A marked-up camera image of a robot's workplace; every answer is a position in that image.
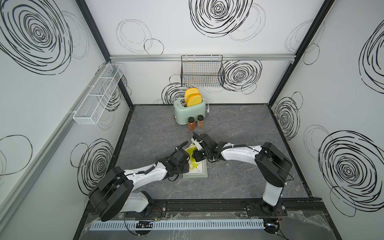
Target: white wire basket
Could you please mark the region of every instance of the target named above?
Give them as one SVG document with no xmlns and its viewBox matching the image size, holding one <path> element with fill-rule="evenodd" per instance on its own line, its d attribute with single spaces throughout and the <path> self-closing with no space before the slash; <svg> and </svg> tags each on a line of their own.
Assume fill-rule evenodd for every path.
<svg viewBox="0 0 384 240">
<path fill-rule="evenodd" d="M 107 65 L 73 115 L 78 124 L 97 124 L 123 73 L 121 64 Z"/>
</svg>

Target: wire basket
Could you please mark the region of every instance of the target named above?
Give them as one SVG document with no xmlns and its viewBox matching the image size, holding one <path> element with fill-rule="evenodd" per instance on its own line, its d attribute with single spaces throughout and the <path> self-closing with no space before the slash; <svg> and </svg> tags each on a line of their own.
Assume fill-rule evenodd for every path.
<svg viewBox="0 0 384 240">
<path fill-rule="evenodd" d="M 106 66 L 73 115 L 78 124 L 97 124 L 123 73 L 121 64 L 111 63 Z"/>
<path fill-rule="evenodd" d="M 222 87 L 224 68 L 222 55 L 181 56 L 181 85 Z"/>
</svg>

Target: aluminum rail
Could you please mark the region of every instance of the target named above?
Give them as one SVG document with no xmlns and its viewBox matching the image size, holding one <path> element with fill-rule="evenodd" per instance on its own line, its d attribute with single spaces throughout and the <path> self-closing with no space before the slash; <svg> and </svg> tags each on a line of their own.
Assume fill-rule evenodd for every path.
<svg viewBox="0 0 384 240">
<path fill-rule="evenodd" d="M 256 60 L 288 60 L 294 61 L 296 55 L 291 53 L 283 54 L 164 54 L 164 55 L 111 55 L 111 62 L 132 62 L 132 61 L 180 61 L 181 56 L 195 56 L 196 61 L 210 61 L 211 55 L 222 55 L 223 61 L 256 61 Z"/>
</svg>

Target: black wire basket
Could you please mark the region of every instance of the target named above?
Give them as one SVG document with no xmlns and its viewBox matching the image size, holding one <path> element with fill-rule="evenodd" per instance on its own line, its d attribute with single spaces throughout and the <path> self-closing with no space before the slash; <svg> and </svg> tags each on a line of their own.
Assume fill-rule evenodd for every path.
<svg viewBox="0 0 384 240">
<path fill-rule="evenodd" d="M 222 55 L 181 56 L 181 85 L 222 87 L 224 68 Z"/>
</svg>

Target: spice jar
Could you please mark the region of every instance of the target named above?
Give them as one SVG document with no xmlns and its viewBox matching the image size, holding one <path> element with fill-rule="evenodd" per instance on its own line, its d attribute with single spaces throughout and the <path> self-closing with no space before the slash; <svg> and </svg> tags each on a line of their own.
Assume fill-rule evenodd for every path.
<svg viewBox="0 0 384 240">
<path fill-rule="evenodd" d="M 204 120 L 203 115 L 197 116 L 197 127 L 198 128 L 203 128 L 203 120 Z"/>
<path fill-rule="evenodd" d="M 193 131 L 196 127 L 196 122 L 194 117 L 189 117 L 188 118 L 188 129 L 190 131 Z"/>
</svg>

